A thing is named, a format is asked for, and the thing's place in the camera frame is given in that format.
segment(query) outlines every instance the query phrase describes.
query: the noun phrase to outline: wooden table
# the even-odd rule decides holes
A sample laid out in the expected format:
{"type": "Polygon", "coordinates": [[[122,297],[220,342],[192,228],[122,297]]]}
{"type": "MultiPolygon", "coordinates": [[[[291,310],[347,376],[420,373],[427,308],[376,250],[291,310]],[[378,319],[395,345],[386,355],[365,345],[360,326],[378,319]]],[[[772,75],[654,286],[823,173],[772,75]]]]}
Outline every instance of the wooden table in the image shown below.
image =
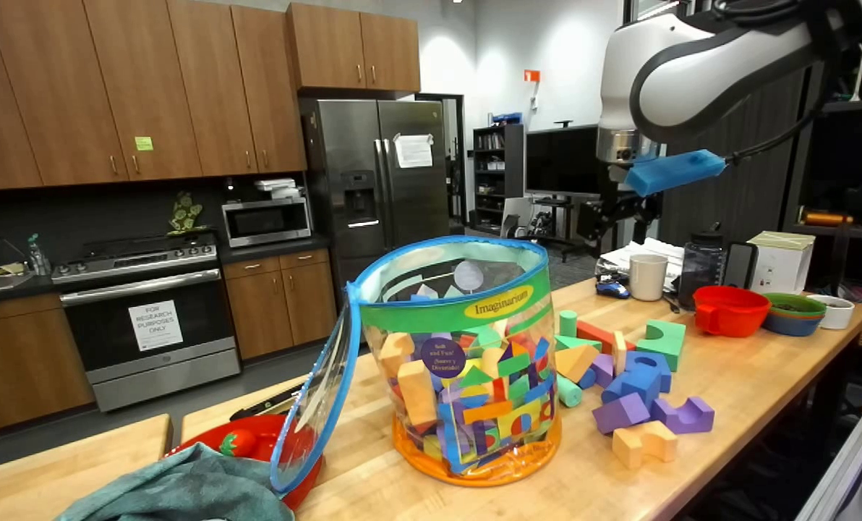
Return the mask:
{"type": "Polygon", "coordinates": [[[165,455],[168,413],[0,465],[0,519],[44,521],[165,455]]]}
{"type": "MultiPolygon", "coordinates": [[[[555,310],[641,338],[647,319],[689,325],[689,342],[668,400],[703,396],[717,420],[709,435],[681,435],[674,464],[625,468],[610,455],[610,436],[593,423],[597,390],[583,405],[561,412],[561,448],[534,475],[498,487],[463,488],[409,468],[391,448],[391,400],[369,355],[354,364],[337,428],[327,446],[320,484],[301,519],[670,519],[676,514],[784,405],[788,405],[858,334],[862,308],[846,329],[819,329],[807,338],[758,334],[748,338],[700,335],[691,316],[664,303],[597,297],[593,284],[553,292],[555,310]]],[[[239,405],[272,396],[291,381],[239,396],[182,423],[192,436],[227,420],[239,405]]]]}

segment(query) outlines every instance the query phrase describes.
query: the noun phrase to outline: pink block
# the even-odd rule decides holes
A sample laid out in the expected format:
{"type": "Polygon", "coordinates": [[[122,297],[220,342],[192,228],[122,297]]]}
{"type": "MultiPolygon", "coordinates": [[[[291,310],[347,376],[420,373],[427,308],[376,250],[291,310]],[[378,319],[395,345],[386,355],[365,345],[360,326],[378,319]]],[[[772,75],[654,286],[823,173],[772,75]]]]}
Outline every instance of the pink block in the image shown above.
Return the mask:
{"type": "Polygon", "coordinates": [[[700,396],[686,400],[681,409],[670,409],[664,400],[654,400],[651,413],[674,435],[696,435],[715,428],[715,409],[700,396]]]}

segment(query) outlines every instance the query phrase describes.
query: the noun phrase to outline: green plant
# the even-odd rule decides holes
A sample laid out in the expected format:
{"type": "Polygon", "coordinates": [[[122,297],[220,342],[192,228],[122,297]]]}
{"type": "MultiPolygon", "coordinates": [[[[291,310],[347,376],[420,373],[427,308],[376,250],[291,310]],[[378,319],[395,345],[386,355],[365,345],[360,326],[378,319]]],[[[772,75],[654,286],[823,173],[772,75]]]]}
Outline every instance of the green plant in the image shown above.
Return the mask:
{"type": "Polygon", "coordinates": [[[200,213],[203,213],[203,202],[195,202],[187,192],[179,192],[169,209],[169,234],[195,231],[200,213]]]}

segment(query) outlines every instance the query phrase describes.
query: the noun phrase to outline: green fabric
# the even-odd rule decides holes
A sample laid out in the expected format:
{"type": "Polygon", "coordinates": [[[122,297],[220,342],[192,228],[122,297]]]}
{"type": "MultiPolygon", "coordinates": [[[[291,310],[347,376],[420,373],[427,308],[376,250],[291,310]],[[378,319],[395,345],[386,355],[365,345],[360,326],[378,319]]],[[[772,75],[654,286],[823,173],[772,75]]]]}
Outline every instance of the green fabric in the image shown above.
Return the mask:
{"type": "Polygon", "coordinates": [[[123,475],[75,501],[61,521],[291,521],[269,488],[265,464],[226,458],[203,444],[123,475]]]}

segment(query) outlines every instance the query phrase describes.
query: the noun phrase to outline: box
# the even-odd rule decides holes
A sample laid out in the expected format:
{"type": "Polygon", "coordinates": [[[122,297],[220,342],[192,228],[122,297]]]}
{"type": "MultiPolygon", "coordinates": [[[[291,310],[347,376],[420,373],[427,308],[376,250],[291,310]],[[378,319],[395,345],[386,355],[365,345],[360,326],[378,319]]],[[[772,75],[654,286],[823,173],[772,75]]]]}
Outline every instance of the box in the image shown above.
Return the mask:
{"type": "Polygon", "coordinates": [[[811,257],[811,234],[759,231],[755,244],[752,292],[803,292],[811,257]]]}

